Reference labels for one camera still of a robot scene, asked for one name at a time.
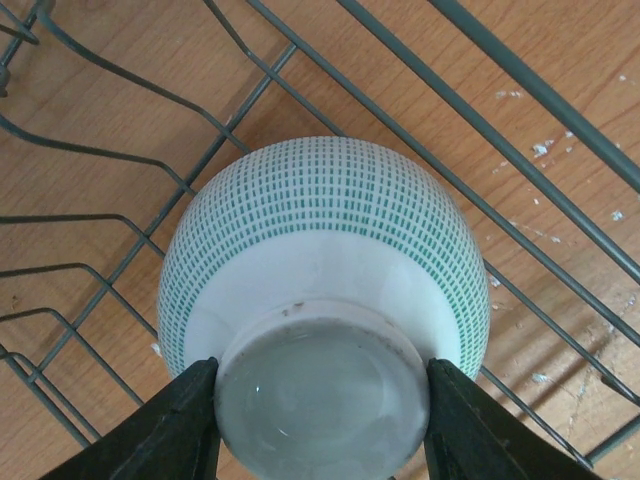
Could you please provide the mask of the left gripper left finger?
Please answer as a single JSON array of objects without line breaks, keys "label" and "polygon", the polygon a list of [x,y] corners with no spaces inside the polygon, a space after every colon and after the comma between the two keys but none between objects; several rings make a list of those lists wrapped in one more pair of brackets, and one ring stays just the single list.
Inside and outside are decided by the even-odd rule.
[{"label": "left gripper left finger", "polygon": [[46,479],[215,479],[221,437],[214,418],[218,362],[199,360],[106,436]]}]

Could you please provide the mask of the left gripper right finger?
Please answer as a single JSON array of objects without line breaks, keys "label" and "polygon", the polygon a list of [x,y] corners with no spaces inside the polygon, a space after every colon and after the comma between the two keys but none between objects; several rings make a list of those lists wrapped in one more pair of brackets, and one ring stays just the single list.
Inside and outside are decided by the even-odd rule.
[{"label": "left gripper right finger", "polygon": [[511,415],[448,360],[427,368],[424,448],[431,479],[596,479]]}]

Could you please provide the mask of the grey wire dish rack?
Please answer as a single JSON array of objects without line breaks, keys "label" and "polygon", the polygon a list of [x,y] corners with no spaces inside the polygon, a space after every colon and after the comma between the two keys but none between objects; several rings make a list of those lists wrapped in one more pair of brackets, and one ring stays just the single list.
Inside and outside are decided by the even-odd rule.
[{"label": "grey wire dish rack", "polygon": [[637,478],[635,1],[3,2],[2,477],[40,477],[167,384],[155,301],[188,204],[315,135],[444,184],[489,269],[479,384]]}]

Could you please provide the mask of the light green ceramic bowl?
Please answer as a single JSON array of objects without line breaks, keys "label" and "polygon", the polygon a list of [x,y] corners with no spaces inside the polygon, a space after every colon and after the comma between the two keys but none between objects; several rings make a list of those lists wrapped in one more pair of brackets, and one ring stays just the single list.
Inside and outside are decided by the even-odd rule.
[{"label": "light green ceramic bowl", "polygon": [[418,450],[427,364],[475,378],[490,299],[446,189],[367,141],[286,140],[196,195],[167,250],[157,320],[172,376],[219,367],[214,408],[259,479],[384,479]]}]

